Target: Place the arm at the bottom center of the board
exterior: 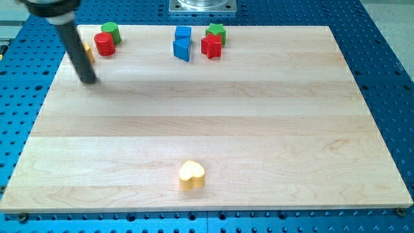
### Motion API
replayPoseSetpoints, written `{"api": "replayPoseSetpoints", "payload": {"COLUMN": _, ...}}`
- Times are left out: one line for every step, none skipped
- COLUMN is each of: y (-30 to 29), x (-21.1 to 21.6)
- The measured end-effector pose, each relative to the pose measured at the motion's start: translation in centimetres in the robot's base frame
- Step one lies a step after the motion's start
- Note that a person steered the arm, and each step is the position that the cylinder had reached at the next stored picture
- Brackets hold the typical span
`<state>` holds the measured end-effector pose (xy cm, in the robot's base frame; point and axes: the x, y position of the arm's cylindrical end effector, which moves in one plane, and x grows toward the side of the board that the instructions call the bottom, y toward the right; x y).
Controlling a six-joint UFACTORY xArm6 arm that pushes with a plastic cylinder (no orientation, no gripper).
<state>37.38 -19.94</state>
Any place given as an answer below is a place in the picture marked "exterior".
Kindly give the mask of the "black robot arm stick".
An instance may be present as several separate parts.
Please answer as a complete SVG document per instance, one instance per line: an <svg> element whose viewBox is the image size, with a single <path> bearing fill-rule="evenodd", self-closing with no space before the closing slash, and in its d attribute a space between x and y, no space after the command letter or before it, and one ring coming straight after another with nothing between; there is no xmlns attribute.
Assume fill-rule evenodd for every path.
<svg viewBox="0 0 414 233"><path fill-rule="evenodd" d="M54 25L79 80L86 84L94 83L96 75L75 24L74 11L81 5L81 0L22 0L21 2L32 15L45 18Z"/></svg>

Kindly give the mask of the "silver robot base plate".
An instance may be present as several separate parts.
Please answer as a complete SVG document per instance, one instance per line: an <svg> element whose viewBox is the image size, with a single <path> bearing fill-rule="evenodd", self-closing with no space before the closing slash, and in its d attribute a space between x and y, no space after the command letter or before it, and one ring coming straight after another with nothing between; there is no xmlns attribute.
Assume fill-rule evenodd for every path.
<svg viewBox="0 0 414 233"><path fill-rule="evenodd" d="M236 13L236 0L170 0L169 12L172 14L185 13Z"/></svg>

